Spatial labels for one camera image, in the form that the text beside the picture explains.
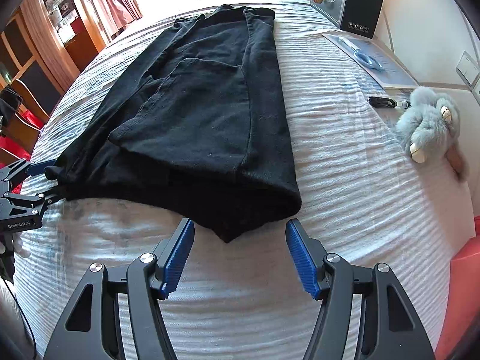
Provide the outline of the black t-shirt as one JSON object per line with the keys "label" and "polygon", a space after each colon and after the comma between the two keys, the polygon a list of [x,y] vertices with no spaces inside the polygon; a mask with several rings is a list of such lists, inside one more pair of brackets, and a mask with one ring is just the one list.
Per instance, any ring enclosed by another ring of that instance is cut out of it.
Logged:
{"label": "black t-shirt", "polygon": [[274,20],[266,7],[230,5],[176,20],[120,75],[46,177],[70,200],[161,207],[224,242],[297,214]]}

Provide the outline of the striped bed sheet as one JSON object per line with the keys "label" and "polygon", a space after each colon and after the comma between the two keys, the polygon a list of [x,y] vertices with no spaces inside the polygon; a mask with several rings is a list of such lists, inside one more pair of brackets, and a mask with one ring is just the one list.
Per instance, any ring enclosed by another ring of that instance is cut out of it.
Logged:
{"label": "striped bed sheet", "polygon": [[[32,158],[58,157],[86,128],[126,67],[174,20],[218,6],[274,10],[274,36],[307,233],[350,263],[387,263],[432,344],[445,319],[452,257],[473,237],[470,191],[447,162],[416,166],[368,104],[381,89],[326,40],[329,21],[304,0],[196,0],[146,17],[76,79]],[[157,207],[113,199],[60,201],[25,232],[16,296],[39,352],[86,269],[129,263],[179,223]],[[180,359],[300,359],[320,305],[304,291],[285,239],[270,223],[224,243],[197,227],[177,289],[160,305]]]}

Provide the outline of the red paper bag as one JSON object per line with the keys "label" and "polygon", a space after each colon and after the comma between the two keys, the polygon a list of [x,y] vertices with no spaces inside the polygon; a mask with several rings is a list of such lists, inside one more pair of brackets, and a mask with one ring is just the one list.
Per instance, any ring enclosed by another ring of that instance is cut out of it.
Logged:
{"label": "red paper bag", "polygon": [[448,306],[436,359],[447,359],[479,315],[479,216],[474,218],[475,236],[468,239],[450,261]]}

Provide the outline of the grey plush toy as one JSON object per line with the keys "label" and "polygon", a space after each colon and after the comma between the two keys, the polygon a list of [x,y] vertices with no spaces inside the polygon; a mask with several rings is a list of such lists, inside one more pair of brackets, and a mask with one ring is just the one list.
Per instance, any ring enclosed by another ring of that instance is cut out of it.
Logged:
{"label": "grey plush toy", "polygon": [[458,145],[461,116],[454,99],[422,86],[412,91],[409,103],[394,126],[403,151],[416,164],[445,159],[464,180],[468,164]]}

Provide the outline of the blue scissors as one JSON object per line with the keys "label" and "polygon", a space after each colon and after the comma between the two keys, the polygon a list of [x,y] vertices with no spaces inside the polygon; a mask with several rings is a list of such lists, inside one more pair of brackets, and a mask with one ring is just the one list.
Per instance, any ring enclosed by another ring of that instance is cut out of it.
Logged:
{"label": "blue scissors", "polygon": [[351,38],[340,36],[337,38],[353,54],[354,59],[364,68],[382,72],[384,67],[372,56],[366,54]]}

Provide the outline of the white paper sheet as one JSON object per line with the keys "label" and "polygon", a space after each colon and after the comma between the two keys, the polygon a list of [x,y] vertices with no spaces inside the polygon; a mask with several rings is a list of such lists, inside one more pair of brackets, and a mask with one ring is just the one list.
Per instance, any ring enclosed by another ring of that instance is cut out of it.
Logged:
{"label": "white paper sheet", "polygon": [[384,89],[414,89],[418,86],[399,63],[370,39],[344,33],[324,33],[324,37],[363,68]]}

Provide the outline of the dark green gift bag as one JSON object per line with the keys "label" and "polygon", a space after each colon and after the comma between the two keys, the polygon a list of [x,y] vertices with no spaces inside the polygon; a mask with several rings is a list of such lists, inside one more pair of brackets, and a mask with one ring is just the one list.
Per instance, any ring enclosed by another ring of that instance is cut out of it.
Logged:
{"label": "dark green gift bag", "polygon": [[383,0],[310,0],[310,5],[340,30],[372,39]]}

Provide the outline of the wall switch socket panel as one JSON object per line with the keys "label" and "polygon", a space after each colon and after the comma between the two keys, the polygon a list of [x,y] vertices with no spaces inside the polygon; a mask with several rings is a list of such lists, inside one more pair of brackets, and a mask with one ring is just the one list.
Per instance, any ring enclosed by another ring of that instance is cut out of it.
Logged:
{"label": "wall switch socket panel", "polygon": [[467,85],[467,88],[473,94],[477,103],[480,103],[479,66],[466,51],[463,52],[456,65],[456,72]]}

